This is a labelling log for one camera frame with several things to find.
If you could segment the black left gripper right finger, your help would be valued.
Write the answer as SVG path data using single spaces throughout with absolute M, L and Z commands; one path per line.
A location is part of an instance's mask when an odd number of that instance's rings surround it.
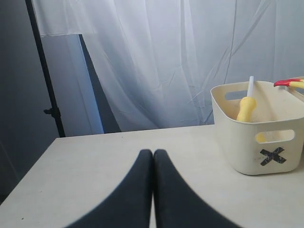
M 154 210 L 158 228 L 238 228 L 203 199 L 181 177 L 168 153 L 154 152 Z

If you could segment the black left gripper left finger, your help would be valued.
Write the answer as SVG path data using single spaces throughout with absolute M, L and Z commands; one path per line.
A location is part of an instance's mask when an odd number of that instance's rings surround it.
M 141 150 L 114 191 L 69 228 L 148 228 L 152 207 L 154 163 L 152 152 Z

